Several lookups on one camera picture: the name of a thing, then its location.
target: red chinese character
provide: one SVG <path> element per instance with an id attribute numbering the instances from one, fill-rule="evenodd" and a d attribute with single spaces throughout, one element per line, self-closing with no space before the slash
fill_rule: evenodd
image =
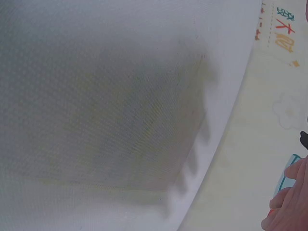
<path id="1" fill-rule="evenodd" d="M 293 30 L 291 29 L 291 25 L 290 25 L 290 24 L 286 25 L 286 24 L 284 24 L 282 21 L 280 21 L 280 20 L 278 20 L 278 19 L 276 19 L 276 20 L 282 24 L 282 26 L 276 26 L 276 28 L 288 28 L 288 34 L 290 34 L 291 31 L 292 31 L 293 33 L 295 33 L 295 31 L 293 31 Z"/>
<path id="2" fill-rule="evenodd" d="M 256 36 L 255 36 L 255 40 L 260 40 L 259 37 L 258 37 L 259 34 L 261 34 L 261 32 L 259 31 L 259 29 L 257 29 Z"/>

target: finger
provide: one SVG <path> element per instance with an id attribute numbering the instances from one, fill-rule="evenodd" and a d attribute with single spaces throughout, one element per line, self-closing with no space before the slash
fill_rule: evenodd
<path id="1" fill-rule="evenodd" d="M 299 161 L 295 162 L 294 164 L 287 167 L 284 171 L 284 176 L 290 179 L 296 179 L 299 167 L 305 161 L 305 159 L 300 159 Z"/>
<path id="2" fill-rule="evenodd" d="M 296 182 L 293 186 L 294 190 L 295 190 L 295 194 L 293 195 L 294 198 L 297 198 L 297 196 L 299 196 L 301 189 L 302 189 L 302 186 L 304 184 L 304 180 L 305 180 L 305 177 L 306 177 L 305 175 L 308 174 L 307 173 L 308 167 L 306 167 L 307 160 L 308 160 L 308 157 L 304 158 L 300 167 L 299 167 L 299 170 L 298 170 L 298 173 L 297 173 L 297 176 L 296 176 Z"/>
<path id="3" fill-rule="evenodd" d="M 273 199 L 271 199 L 271 201 L 269 202 L 270 209 L 281 208 L 283 201 L 285 199 L 285 196 L 287 195 L 290 189 L 291 188 L 284 188 L 280 190 L 279 193 L 277 193 L 277 195 Z"/>
<path id="4" fill-rule="evenodd" d="M 270 224 L 273 222 L 278 212 L 279 212 L 279 209 L 275 209 L 272 213 L 268 215 L 267 218 L 265 218 L 261 222 L 261 227 L 263 230 L 266 230 L 270 226 Z"/>

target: white mesh fabric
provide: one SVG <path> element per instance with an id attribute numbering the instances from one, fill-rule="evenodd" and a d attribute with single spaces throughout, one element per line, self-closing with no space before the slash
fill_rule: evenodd
<path id="1" fill-rule="evenodd" d="M 0 1 L 0 230 L 176 230 L 230 115 L 259 5 Z M 211 133 L 184 179 L 205 106 Z"/>
<path id="2" fill-rule="evenodd" d="M 204 54 L 180 32 L 166 31 L 168 46 L 153 49 L 158 37 L 118 25 L 103 8 L 93 20 L 87 5 L 3 5 L 2 168 L 38 179 L 166 189 L 203 118 L 196 75 Z M 88 28 L 102 22 L 101 31 Z"/>

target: cream-colored surface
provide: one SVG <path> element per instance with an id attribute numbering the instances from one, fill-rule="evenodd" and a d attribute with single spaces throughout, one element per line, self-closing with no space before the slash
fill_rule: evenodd
<path id="1" fill-rule="evenodd" d="M 180 231 L 261 230 L 291 154 L 307 129 L 308 77 L 253 51 L 244 81 L 199 192 Z"/>

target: white flower graphic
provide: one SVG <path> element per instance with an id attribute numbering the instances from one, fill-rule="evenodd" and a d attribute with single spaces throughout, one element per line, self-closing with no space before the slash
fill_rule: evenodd
<path id="1" fill-rule="evenodd" d="M 278 117 L 279 124 L 284 129 L 300 129 L 301 103 L 286 94 L 280 96 L 280 100 L 273 105 L 273 111 Z"/>

